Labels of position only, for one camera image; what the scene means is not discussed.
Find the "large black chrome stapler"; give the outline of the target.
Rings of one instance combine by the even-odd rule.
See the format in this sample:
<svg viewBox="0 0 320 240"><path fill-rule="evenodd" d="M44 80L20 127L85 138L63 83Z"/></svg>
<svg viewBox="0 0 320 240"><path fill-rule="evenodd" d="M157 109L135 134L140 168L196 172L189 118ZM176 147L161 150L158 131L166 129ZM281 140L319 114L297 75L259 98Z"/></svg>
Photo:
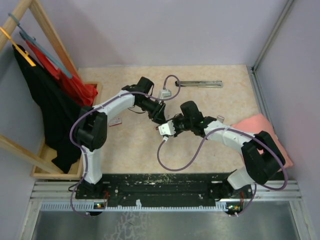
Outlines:
<svg viewBox="0 0 320 240"><path fill-rule="evenodd" d="M198 87L198 88L222 88L223 82L218 81L175 81L176 87Z"/></svg>

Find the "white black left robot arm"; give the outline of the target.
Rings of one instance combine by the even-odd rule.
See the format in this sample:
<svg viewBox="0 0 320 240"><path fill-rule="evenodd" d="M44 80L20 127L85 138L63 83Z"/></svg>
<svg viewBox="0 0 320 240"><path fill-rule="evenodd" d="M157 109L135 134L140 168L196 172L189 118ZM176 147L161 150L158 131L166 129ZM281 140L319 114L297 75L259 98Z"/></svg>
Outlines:
<svg viewBox="0 0 320 240"><path fill-rule="evenodd" d="M110 120L122 111L139 107L148 113L149 119L160 125L165 123L165 103L151 95L154 83L141 77L137 84L127 85L109 100L93 107L83 107L78 120L72 126L72 140L82 151L83 180L88 183L86 192L97 199L103 195L101 148L107 140Z"/></svg>

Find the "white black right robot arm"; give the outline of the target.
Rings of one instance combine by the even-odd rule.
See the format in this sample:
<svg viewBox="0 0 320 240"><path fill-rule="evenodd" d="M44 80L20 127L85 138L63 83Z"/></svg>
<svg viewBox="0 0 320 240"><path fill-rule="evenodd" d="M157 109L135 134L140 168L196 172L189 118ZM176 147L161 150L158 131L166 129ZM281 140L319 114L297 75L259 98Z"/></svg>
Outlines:
<svg viewBox="0 0 320 240"><path fill-rule="evenodd" d="M204 141L219 142L242 156L244 166L232 172L223 185L227 197L235 198L249 184L265 185L278 171L285 170L285 158L268 132L243 132L212 116L203 116L194 101L183 103L180 109L181 113L169 120L174 137L190 131Z"/></svg>

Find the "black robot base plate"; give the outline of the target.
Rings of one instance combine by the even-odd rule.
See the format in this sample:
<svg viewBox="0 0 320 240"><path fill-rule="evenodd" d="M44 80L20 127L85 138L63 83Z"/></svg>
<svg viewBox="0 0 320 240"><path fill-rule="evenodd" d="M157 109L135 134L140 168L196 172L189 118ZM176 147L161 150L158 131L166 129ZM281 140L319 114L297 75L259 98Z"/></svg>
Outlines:
<svg viewBox="0 0 320 240"><path fill-rule="evenodd" d="M102 199L109 207L215 207L223 199L235 202L253 195L250 184L234 190L228 173L103 174L97 184L83 181L78 200Z"/></svg>

